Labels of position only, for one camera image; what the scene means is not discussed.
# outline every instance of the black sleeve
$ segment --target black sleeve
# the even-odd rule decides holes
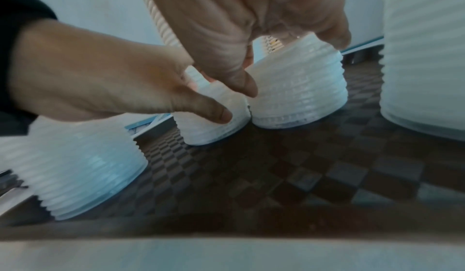
[[[15,107],[7,81],[11,53],[21,28],[42,18],[56,16],[39,0],[0,0],[0,136],[26,135],[37,118]]]

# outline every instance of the checkered surface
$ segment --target checkered surface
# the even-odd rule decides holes
[[[465,201],[465,145],[385,120],[378,64],[348,66],[345,76],[348,103],[316,123],[281,131],[249,123],[203,147],[169,131],[142,148],[149,167],[131,185],[75,219]]]

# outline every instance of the hand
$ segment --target hand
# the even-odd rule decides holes
[[[338,49],[351,39],[345,0],[154,0],[199,67],[232,90],[256,96],[244,71],[257,37],[292,38],[313,31]]]
[[[184,73],[192,63],[181,48],[41,20],[15,44],[9,92],[19,108],[62,121],[186,111],[229,122],[230,111],[188,87],[195,85]]]

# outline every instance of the checkered table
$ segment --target checkered table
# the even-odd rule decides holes
[[[186,145],[172,129],[142,148],[149,166],[132,184],[75,220],[415,199],[465,201],[465,144],[385,120],[377,63],[348,66],[345,77],[348,103],[316,123],[281,131],[249,123],[203,147]]]

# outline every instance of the ribbed texture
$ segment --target ribbed texture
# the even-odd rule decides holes
[[[199,93],[214,98],[233,114],[228,124],[212,123],[192,113],[173,113],[174,120],[188,145],[205,145],[228,137],[242,129],[250,121],[250,112],[244,95],[234,92],[216,81],[199,90]]]
[[[57,220],[104,202],[147,166],[136,143],[113,120],[39,118],[28,136],[0,138],[0,154]]]
[[[165,45],[183,47],[183,45],[179,42],[176,34],[174,34],[173,30],[156,7],[154,0],[144,0],[144,2],[150,12],[150,17],[152,17],[152,20],[155,23],[156,29],[158,30],[163,43]],[[189,67],[186,70],[186,73],[199,88],[209,84],[209,82],[202,76],[202,74],[200,74],[200,72],[198,72],[194,67]]]
[[[252,122],[269,129],[317,121],[347,102],[342,55],[314,34],[265,57],[247,71],[259,86]]]
[[[381,113],[465,140],[465,0],[385,0]]]
[[[283,48],[284,45],[277,38],[272,36],[264,36],[262,37],[262,47],[263,52],[268,55]]]

